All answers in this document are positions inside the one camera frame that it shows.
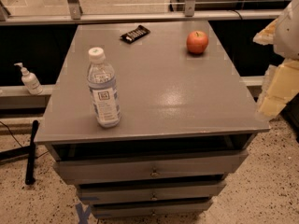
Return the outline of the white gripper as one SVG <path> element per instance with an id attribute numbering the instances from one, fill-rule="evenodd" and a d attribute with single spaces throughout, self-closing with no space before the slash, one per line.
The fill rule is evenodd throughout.
<path id="1" fill-rule="evenodd" d="M 253 41 L 274 45 L 274 52 L 286 58 L 279 66 L 269 65 L 257 101 L 256 117 L 273 119 L 299 93 L 299 0 L 292 0 Z"/>

